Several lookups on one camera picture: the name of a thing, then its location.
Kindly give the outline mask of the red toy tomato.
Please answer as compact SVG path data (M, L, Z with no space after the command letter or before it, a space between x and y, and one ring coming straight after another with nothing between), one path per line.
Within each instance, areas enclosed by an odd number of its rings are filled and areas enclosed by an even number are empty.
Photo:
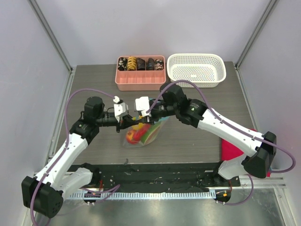
M137 144L138 142L133 138L135 130L130 130L126 133L126 141L130 144Z

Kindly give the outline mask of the yellow toy mango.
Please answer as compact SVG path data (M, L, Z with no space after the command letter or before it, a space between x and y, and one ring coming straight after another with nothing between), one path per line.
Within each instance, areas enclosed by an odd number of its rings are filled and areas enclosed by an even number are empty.
M137 124L137 125L133 125L133 126L132 126L132 129L133 129L133 130L140 130L143 126L144 126L143 123L139 123L139 124Z

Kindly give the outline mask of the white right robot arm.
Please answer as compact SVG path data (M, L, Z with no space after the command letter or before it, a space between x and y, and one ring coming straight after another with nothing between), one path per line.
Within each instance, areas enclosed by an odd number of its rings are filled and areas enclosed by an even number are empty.
M243 152L236 158L219 163L212 174L216 185L223 186L230 179L245 174L256 178L268 175L276 155L275 134L262 134L229 121L203 101L187 98L178 85L165 83L161 92L162 99L140 97L135 100L135 110L144 122L152 123L163 117L175 116L183 124L213 133Z

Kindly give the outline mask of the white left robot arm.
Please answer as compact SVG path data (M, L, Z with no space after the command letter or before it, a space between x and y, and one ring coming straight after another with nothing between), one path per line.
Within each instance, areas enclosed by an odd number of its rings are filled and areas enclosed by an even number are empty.
M24 206L31 215L35 212L53 218L61 209L63 202L83 186L97 187L101 179L100 169L84 163L68 177L65 173L75 159L83 152L99 133L100 127L115 127L119 132L133 125L128 106L117 97L114 98L113 112L104 109L100 97L87 99L80 118L67 131L67 137L59 151L50 162L34 177L26 177L22 183Z

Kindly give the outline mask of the red toy chili pepper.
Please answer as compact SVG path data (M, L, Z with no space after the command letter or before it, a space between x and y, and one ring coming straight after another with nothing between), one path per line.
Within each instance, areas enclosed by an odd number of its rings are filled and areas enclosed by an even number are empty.
M140 130L135 130L135 134L133 138L136 141L140 141L141 137L148 131L150 127L151 127L150 124L144 124L144 126Z

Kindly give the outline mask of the clear zip top bag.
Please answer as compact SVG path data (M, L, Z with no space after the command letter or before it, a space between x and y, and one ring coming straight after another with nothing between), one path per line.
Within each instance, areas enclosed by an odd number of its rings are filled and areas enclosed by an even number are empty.
M157 139L157 136L161 133L165 123L169 120L169 116L160 118L154 122L154 125L148 123L139 123L127 128L125 138L123 140L123 146L130 147L142 147L148 145Z

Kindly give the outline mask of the toy watermelon slice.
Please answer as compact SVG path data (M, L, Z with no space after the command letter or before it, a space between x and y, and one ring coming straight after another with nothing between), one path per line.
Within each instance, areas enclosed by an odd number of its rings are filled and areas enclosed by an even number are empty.
M161 130L161 125L159 125L158 123L155 124L155 125L151 125L146 133L141 137L141 143L143 145L148 145L150 144L151 142L153 142L156 137L158 136L160 130Z

